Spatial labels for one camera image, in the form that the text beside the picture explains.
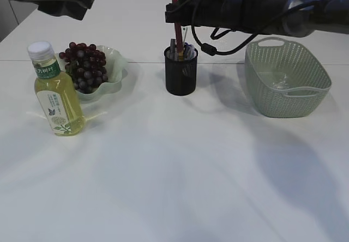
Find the plastic basket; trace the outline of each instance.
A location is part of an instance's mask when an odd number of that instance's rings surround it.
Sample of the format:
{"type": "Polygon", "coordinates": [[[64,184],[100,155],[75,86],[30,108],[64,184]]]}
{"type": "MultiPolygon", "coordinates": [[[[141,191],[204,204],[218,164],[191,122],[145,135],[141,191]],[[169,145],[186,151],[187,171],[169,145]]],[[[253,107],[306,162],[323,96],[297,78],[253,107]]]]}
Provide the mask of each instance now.
{"type": "Polygon", "coordinates": [[[250,43],[245,56],[246,82],[258,110],[267,117],[297,118],[313,112],[332,82],[323,66],[302,44],[280,38],[250,43]],[[280,46],[261,46],[263,41],[280,46]]]}

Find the black cable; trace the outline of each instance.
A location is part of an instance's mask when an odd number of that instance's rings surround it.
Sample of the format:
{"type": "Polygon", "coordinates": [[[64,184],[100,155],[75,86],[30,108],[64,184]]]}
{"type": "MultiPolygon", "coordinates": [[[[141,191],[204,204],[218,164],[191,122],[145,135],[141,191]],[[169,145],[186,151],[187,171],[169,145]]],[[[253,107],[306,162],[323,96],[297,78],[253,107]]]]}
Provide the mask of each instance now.
{"type": "Polygon", "coordinates": [[[238,52],[239,50],[243,49],[249,42],[251,42],[255,37],[257,37],[258,35],[260,35],[260,33],[263,32],[264,29],[266,29],[267,27],[269,27],[272,23],[274,23],[275,21],[289,16],[292,13],[295,13],[301,9],[310,7],[310,6],[314,6],[318,3],[318,1],[311,1],[311,2],[307,2],[307,3],[303,3],[300,4],[298,6],[295,6],[283,13],[280,13],[279,15],[277,15],[276,17],[272,18],[269,22],[267,22],[264,26],[262,26],[262,28],[260,28],[256,33],[252,34],[251,36],[249,36],[244,42],[242,42],[239,46],[237,46],[235,49],[231,50],[231,51],[226,51],[226,52],[221,52],[221,51],[217,51],[217,49],[209,44],[203,44],[197,37],[196,32],[195,32],[195,17],[196,17],[196,13],[197,10],[201,4],[202,0],[199,0],[199,2],[197,3],[197,5],[195,6],[194,9],[194,13],[192,15],[192,19],[191,19],[191,32],[192,35],[196,41],[196,43],[198,43],[198,45],[201,47],[201,50],[211,56],[214,55],[220,55],[220,56],[228,56],[228,55],[232,55],[235,54],[236,52],[238,52]]]}

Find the pencil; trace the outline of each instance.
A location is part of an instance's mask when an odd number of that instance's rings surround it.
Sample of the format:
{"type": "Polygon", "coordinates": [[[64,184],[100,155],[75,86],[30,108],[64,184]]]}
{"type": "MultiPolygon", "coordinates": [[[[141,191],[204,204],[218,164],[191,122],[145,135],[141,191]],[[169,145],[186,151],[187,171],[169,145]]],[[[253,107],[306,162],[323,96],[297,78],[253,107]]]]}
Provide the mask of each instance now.
{"type": "Polygon", "coordinates": [[[180,23],[174,24],[174,31],[176,32],[176,42],[177,42],[177,52],[179,61],[183,61],[183,38],[182,38],[182,28],[180,27],[180,23]]]}

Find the fruit bowl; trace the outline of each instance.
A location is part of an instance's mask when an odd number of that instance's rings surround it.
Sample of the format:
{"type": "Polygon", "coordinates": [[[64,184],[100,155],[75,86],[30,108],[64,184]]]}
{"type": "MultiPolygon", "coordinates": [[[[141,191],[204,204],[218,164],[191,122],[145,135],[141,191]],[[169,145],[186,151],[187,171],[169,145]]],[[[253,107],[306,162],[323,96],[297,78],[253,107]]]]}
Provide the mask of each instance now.
{"type": "MultiPolygon", "coordinates": [[[[105,94],[110,94],[115,92],[115,89],[117,88],[117,84],[122,79],[122,71],[127,65],[126,59],[124,59],[123,56],[121,56],[121,54],[117,50],[107,46],[102,46],[102,45],[97,46],[97,49],[104,52],[105,54],[106,61],[107,61],[105,68],[107,70],[109,81],[102,83],[99,86],[99,88],[97,88],[91,94],[83,94],[77,91],[79,99],[82,101],[97,100],[105,94]]],[[[56,58],[57,58],[60,69],[65,71],[66,62],[60,59],[58,54],[56,54],[56,58]]]]}

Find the black mesh pen holder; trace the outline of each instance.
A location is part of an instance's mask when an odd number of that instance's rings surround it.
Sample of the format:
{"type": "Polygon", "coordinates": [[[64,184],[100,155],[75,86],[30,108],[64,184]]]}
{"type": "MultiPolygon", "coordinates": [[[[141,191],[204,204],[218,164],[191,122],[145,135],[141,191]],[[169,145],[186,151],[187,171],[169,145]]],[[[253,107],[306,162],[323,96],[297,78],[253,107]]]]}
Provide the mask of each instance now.
{"type": "Polygon", "coordinates": [[[165,72],[166,72],[166,89],[169,93],[176,96],[186,96],[194,92],[196,88],[196,74],[197,74],[197,49],[195,49],[196,56],[191,60],[175,61],[168,58],[167,52],[165,54],[165,72]]]}

